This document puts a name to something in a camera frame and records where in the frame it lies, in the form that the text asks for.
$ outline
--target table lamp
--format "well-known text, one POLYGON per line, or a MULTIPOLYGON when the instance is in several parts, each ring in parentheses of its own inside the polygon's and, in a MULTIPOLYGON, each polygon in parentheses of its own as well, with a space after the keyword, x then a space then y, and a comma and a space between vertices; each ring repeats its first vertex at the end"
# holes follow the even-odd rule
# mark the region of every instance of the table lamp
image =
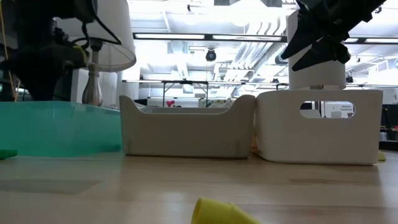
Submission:
MULTIPOLYGON (((83 92, 84 104, 101 106, 102 92, 98 82, 100 72, 118 72, 126 70, 136 64, 132 30, 129 16, 129 6, 126 0, 98 0, 97 16, 109 29, 106 30, 97 21, 86 25, 90 37, 88 67, 88 82, 83 92), (117 43, 113 33, 120 42, 117 43)), ((59 28, 69 35, 70 41, 78 45, 87 43, 83 33, 82 23, 77 19, 57 20, 59 28)))

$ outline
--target yellow plastic toy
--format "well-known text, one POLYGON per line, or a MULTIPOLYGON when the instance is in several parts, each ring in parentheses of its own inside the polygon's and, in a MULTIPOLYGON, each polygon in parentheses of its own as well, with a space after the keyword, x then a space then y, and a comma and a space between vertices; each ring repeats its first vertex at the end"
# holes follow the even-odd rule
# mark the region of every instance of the yellow plastic toy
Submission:
POLYGON ((192 224, 261 224, 232 203, 199 198, 192 215, 192 224))

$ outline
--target ceiling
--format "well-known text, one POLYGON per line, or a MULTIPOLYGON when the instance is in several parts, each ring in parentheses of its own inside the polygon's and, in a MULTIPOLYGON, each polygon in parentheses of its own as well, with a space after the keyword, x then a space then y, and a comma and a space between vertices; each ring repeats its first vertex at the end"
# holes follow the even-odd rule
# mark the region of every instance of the ceiling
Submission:
MULTIPOLYGON (((259 0, 240 0, 231 6, 214 6, 214 1, 209 0, 127 2, 134 33, 282 35, 285 31, 286 16, 290 15, 295 7, 284 5, 282 8, 270 8, 259 0)), ((397 37, 398 23, 391 19, 398 13, 398 2, 395 2, 396 0, 387 0, 382 11, 373 15, 373 20, 360 23, 350 35, 397 37)), ((216 74, 216 70, 227 65, 226 68, 245 69, 246 73, 232 75, 224 81, 245 77, 248 70, 254 70, 254 75, 249 76, 252 82, 269 82, 274 76, 288 75, 284 67, 271 66, 274 64, 275 55, 283 50, 283 45, 280 44, 188 41, 182 43, 182 49, 178 50, 182 54, 176 54, 168 40, 135 40, 134 45, 138 64, 141 66, 141 75, 145 79, 178 79, 178 76, 183 78, 184 75, 189 79, 191 71, 195 71, 195 77, 201 77, 202 80, 220 80, 225 74, 216 74), (205 60, 207 49, 215 49, 217 59, 214 62, 205 60), (202 71, 202 75, 197 75, 198 71, 202 71)), ((366 78, 368 67, 372 67, 373 62, 398 58, 398 45, 347 46, 352 58, 346 64, 346 69, 348 72, 354 71, 353 75, 358 79, 366 78)))

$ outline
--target green object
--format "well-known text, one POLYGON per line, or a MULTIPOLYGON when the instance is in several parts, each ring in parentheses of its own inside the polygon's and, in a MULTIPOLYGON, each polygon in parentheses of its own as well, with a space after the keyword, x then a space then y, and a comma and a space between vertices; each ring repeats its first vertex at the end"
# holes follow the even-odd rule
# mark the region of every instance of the green object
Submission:
POLYGON ((75 157, 121 150, 120 112, 71 102, 0 103, 0 150, 75 157))
POLYGON ((11 158, 17 155, 17 150, 0 150, 0 160, 11 158))

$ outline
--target table surface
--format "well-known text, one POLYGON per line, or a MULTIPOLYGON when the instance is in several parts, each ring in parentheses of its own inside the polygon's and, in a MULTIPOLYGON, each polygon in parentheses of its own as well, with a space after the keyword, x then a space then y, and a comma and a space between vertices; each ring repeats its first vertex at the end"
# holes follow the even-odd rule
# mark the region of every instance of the table surface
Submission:
POLYGON ((398 154, 372 167, 249 160, 17 157, 0 161, 1 223, 190 223, 199 197, 262 223, 397 223, 398 154))

